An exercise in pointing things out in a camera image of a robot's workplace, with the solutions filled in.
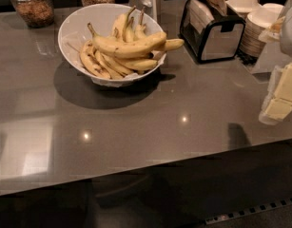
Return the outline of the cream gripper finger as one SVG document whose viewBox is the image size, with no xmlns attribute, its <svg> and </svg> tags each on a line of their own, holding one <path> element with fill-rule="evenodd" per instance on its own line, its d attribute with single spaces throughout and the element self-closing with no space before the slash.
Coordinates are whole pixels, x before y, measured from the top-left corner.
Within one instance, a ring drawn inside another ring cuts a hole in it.
<svg viewBox="0 0 292 228">
<path fill-rule="evenodd" d="M 259 114 L 263 124 L 276 125 L 292 112 L 292 104 L 282 99 L 265 99 Z"/>
</svg>

